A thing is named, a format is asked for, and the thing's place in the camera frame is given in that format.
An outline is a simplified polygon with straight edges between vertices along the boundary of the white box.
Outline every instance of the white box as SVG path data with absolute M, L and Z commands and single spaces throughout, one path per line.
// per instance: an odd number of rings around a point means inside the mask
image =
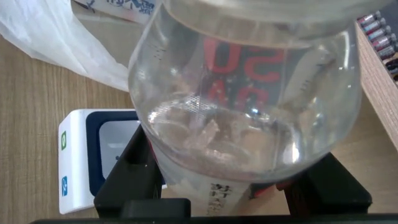
M 58 129 L 61 214 L 93 207 L 93 200 L 140 125 L 135 110 L 72 111 Z

